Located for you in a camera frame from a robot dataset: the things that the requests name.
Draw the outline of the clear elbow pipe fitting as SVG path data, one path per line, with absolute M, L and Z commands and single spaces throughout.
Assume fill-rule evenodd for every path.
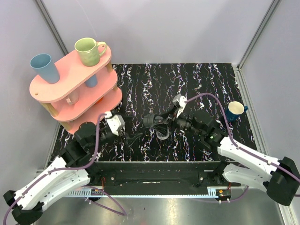
M 166 140 L 169 137 L 169 128 L 168 128 L 168 124 L 159 124 L 157 125 L 156 128 L 156 135 L 158 137 L 158 139 L 160 140 Z

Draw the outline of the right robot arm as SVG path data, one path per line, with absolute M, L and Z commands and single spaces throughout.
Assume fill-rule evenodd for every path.
M 215 184 L 244 184 L 265 192 L 283 206 L 291 204 L 300 187 L 300 173 L 292 159 L 270 157 L 231 139 L 206 111 L 200 110 L 194 115 L 182 113 L 179 116 L 176 112 L 176 109 L 172 109 L 162 115 L 147 115 L 143 124 L 155 130 L 161 140 L 168 138 L 171 130 L 177 128 L 190 132 L 200 139 L 202 148 L 215 150 L 219 155 L 242 164 L 242 167 L 238 167 L 222 162 L 212 175 Z

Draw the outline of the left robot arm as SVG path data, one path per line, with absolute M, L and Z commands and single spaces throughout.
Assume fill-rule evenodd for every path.
M 7 191 L 3 197 L 9 206 L 3 218 L 7 223 L 9 214 L 19 225 L 35 223 L 53 203 L 78 188 L 88 186 L 92 191 L 89 201 L 104 195 L 105 176 L 96 171 L 94 162 L 100 144 L 120 140 L 131 146 L 142 133 L 122 133 L 123 122 L 99 128 L 92 122 L 83 123 L 75 132 L 75 140 L 65 146 L 53 162 L 25 187 Z

